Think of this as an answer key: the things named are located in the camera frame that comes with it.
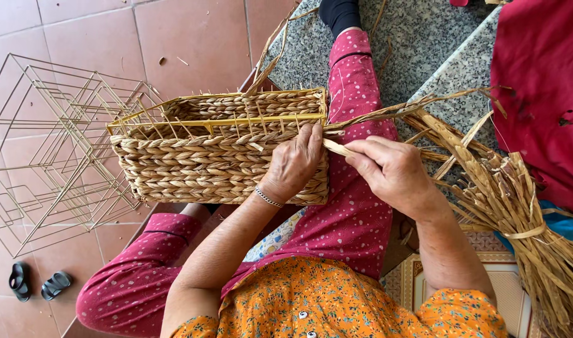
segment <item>sandal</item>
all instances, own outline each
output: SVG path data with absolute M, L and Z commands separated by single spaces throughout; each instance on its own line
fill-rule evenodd
M 12 274 L 9 276 L 9 287 L 20 302 L 30 298 L 30 266 L 24 262 L 15 262 L 12 265 Z
M 41 287 L 40 294 L 45 300 L 52 300 L 57 297 L 59 293 L 68 288 L 72 284 L 72 276 L 63 272 L 57 271 L 50 279 L 44 282 Z

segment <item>woman's right hand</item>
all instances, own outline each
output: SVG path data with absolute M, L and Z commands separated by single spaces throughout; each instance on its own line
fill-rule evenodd
M 345 147 L 356 152 L 345 160 L 374 195 L 412 219 L 422 221 L 432 217 L 431 211 L 442 209 L 443 203 L 447 205 L 422 165 L 420 150 L 411 144 L 369 136 Z

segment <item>red pants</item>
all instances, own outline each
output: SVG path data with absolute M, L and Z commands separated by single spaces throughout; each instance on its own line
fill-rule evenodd
M 329 121 L 349 120 L 381 108 L 368 35 L 348 31 L 330 52 Z M 380 135 L 396 140 L 390 120 L 349 127 L 339 143 Z M 379 279 L 392 220 L 392 209 L 370 191 L 345 158 L 330 154 L 330 195 L 323 206 L 308 207 L 291 239 L 257 262 L 243 262 L 222 290 L 231 288 L 257 267 L 290 256 L 340 260 L 353 270 Z M 192 217 L 157 213 L 145 232 L 83 287 L 76 303 L 85 326 L 131 337 L 158 337 L 165 297 L 181 267 L 180 257 L 201 224 Z

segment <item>gold wire frame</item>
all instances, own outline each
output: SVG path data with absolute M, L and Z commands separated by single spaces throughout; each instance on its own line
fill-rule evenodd
M 158 94 L 143 81 L 7 55 L 0 70 L 0 242 L 12 257 L 117 223 L 140 206 L 106 124 L 140 111 L 140 102 L 162 102 Z

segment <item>forearm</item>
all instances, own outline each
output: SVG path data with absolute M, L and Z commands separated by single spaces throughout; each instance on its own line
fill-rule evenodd
M 466 240 L 445 196 L 435 189 L 418 202 L 423 202 L 426 211 L 416 222 L 427 284 L 435 290 L 478 290 L 495 302 L 489 276 Z
M 221 289 L 278 210 L 251 194 L 193 251 L 174 284 L 181 288 Z

